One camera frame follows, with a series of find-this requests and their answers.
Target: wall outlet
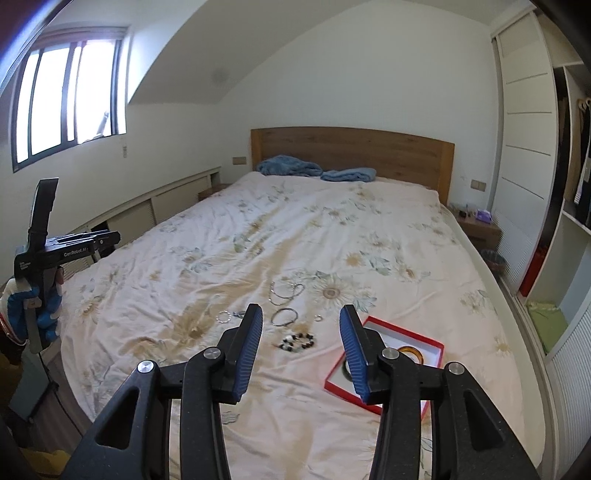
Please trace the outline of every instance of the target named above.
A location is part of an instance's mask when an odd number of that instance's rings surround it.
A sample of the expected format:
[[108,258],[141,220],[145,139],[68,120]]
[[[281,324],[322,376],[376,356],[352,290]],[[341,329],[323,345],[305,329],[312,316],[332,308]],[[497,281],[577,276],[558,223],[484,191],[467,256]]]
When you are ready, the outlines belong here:
[[472,180],[470,183],[470,188],[474,190],[480,190],[481,192],[486,191],[486,183],[483,181]]

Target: folded blue blanket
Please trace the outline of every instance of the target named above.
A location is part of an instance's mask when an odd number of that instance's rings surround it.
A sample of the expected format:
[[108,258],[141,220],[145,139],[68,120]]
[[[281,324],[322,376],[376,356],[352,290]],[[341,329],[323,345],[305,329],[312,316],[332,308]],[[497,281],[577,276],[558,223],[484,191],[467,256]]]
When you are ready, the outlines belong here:
[[297,177],[319,177],[322,168],[311,161],[303,161],[289,155],[277,155],[262,161],[256,171],[263,175],[293,175]]
[[320,178],[325,181],[374,181],[374,168],[349,168],[348,170],[325,171]]

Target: blue and white glove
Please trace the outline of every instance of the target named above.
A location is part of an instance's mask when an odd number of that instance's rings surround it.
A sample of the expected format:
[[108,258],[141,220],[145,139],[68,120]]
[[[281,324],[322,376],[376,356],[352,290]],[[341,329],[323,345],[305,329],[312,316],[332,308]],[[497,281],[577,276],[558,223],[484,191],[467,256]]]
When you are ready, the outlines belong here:
[[[58,268],[56,281],[46,298],[46,305],[37,316],[41,338],[45,338],[48,342],[57,339],[56,327],[57,319],[61,313],[61,286],[63,283],[63,270]],[[24,345],[28,339],[23,302],[38,296],[39,287],[29,285],[26,280],[17,282],[11,278],[4,288],[4,293],[0,298],[0,324],[6,336],[17,345]]]

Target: red box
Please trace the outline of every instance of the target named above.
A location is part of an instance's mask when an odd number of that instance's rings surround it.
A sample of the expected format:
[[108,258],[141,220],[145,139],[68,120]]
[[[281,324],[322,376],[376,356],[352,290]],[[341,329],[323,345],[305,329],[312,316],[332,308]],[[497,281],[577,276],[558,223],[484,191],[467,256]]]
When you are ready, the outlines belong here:
[[[371,316],[367,317],[363,326],[377,331],[382,337],[386,347],[401,348],[407,345],[412,346],[418,349],[422,354],[424,365],[441,368],[444,350],[444,345],[442,343]],[[328,377],[326,377],[324,388],[343,400],[381,415],[381,406],[366,405],[361,401],[361,398],[359,398],[357,393],[355,393],[353,383],[345,377],[345,373],[342,371],[344,361],[345,352],[343,352],[343,355],[340,356]],[[421,418],[425,415],[426,410],[427,401],[423,400],[421,401]]]

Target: mattress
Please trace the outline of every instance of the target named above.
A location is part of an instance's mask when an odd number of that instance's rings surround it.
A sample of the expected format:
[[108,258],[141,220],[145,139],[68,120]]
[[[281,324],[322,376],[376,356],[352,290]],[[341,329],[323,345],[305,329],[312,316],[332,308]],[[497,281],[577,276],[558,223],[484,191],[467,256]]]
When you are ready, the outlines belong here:
[[[284,297],[302,285],[285,305],[298,313],[289,327],[270,323],[280,308],[273,303],[285,302],[271,283]],[[362,320],[371,314],[443,343],[444,363],[465,364],[528,440],[522,379],[495,303],[437,193],[418,185],[249,173],[77,273],[64,290],[64,371],[91,420],[139,361],[186,361],[238,325],[217,322],[219,312],[261,305],[248,391],[238,405],[221,406],[236,477],[367,478],[379,417],[323,389],[342,353],[338,313],[348,303]],[[309,332],[316,344],[278,348],[291,332]],[[179,413],[174,403],[173,478]],[[421,479],[430,478],[430,422],[427,414]]]

